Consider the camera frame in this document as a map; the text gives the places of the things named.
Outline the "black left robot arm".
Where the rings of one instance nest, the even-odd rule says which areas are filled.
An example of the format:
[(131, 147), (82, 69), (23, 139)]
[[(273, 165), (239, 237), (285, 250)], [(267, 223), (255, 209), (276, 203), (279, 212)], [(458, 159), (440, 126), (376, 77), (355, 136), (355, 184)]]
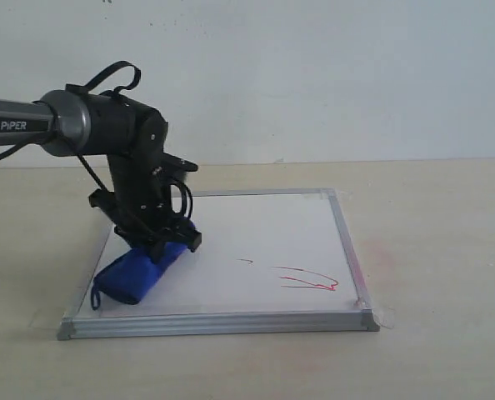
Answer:
[(0, 160), (28, 144), (55, 157), (104, 155), (112, 189), (101, 180), (89, 195), (114, 231), (157, 261), (167, 243), (195, 252), (202, 234), (191, 220), (193, 195), (185, 179), (198, 165), (164, 150), (168, 122), (154, 107), (115, 91), (90, 94), (67, 86), (36, 102), (0, 99)]

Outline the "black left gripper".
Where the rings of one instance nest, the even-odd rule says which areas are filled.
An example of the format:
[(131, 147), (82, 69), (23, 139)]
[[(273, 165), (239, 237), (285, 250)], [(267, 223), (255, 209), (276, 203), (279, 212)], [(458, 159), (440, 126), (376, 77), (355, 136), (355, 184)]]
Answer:
[(161, 160), (145, 170), (138, 159), (109, 155), (113, 190), (99, 188), (88, 197), (90, 206), (115, 225), (115, 233), (130, 247), (143, 247), (154, 263), (167, 242), (182, 243), (191, 253), (202, 243), (192, 222), (192, 192), (185, 182), (161, 174)]

